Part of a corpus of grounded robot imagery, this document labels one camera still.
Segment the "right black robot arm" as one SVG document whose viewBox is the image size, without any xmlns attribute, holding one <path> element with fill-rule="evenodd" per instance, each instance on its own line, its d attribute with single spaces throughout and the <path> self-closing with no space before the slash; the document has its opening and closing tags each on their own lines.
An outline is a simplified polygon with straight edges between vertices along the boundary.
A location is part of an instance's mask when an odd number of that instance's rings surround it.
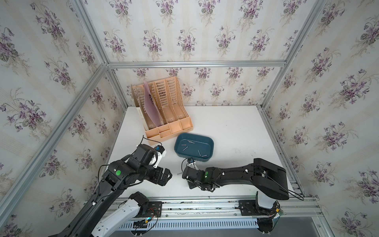
<svg viewBox="0 0 379 237">
<path fill-rule="evenodd" d="M 208 192 L 227 185 L 252 185 L 258 189 L 256 206 L 263 209 L 272 209 L 276 202 L 288 200 L 290 196 L 304 199 L 288 189 L 286 169 L 261 158 L 254 159 L 251 164 L 232 168 L 208 167 L 200 170 L 186 166 L 182 178 L 188 182 L 190 189 L 200 188 Z"/>
</svg>

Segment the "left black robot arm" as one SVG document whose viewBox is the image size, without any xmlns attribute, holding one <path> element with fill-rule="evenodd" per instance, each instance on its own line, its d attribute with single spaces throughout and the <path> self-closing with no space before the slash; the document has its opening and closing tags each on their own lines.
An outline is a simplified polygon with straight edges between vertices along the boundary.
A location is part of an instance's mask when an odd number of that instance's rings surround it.
<svg viewBox="0 0 379 237">
<path fill-rule="evenodd" d="M 139 212 L 146 213 L 149 199 L 141 192 L 135 192 L 122 207 L 104 217 L 118 197 L 137 181 L 146 180 L 160 186 L 168 183 L 172 173 L 158 166 L 165 154 L 162 145 L 153 148 L 140 144 L 132 154 L 110 163 L 88 202 L 57 236 L 109 237 L 125 221 L 136 217 Z"/>
</svg>

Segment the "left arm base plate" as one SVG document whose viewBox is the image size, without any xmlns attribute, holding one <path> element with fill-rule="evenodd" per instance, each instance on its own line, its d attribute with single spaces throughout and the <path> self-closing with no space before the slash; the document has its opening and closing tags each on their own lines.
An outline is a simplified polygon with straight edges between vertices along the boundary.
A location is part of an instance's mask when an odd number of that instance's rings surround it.
<svg viewBox="0 0 379 237">
<path fill-rule="evenodd" d="M 139 210 L 135 218 L 142 217 L 161 217 L 163 202 L 161 201 L 150 201 L 145 203 Z"/>
</svg>

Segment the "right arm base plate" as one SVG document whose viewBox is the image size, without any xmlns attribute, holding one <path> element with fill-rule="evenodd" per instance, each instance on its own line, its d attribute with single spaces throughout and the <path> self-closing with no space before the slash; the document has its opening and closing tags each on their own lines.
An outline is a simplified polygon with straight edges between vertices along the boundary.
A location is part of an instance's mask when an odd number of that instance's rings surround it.
<svg viewBox="0 0 379 237">
<path fill-rule="evenodd" d="M 240 200 L 238 202 L 238 209 L 242 216 L 268 216 L 271 217 L 280 211 L 280 204 L 278 201 L 274 202 L 273 207 L 263 208 L 258 205 L 257 200 Z"/>
</svg>

